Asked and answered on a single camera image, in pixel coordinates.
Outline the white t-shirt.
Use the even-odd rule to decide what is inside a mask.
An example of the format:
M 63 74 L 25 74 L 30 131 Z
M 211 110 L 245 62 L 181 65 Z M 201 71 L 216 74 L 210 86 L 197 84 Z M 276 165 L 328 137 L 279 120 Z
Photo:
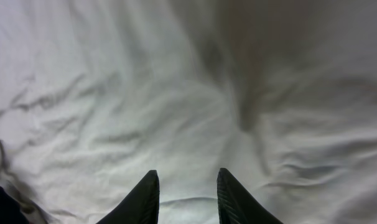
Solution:
M 377 1 L 0 1 L 0 186 L 96 223 L 149 170 L 217 223 L 225 167 L 284 223 L 377 223 Z

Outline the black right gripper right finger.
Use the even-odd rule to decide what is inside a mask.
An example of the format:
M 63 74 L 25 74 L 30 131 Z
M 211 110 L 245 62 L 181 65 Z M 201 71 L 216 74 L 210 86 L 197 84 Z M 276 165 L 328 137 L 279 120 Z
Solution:
M 226 168 L 217 177 L 219 224 L 282 224 Z

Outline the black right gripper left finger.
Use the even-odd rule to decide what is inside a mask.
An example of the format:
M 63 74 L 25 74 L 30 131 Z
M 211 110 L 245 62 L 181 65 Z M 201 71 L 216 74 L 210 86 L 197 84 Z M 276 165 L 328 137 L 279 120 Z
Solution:
M 97 224 L 158 224 L 159 196 L 157 171 L 150 170 Z

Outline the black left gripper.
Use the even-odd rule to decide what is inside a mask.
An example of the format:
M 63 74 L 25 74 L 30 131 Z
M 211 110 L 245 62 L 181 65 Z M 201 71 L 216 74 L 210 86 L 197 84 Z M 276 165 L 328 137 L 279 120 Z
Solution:
M 29 224 L 17 202 L 0 187 L 0 224 Z

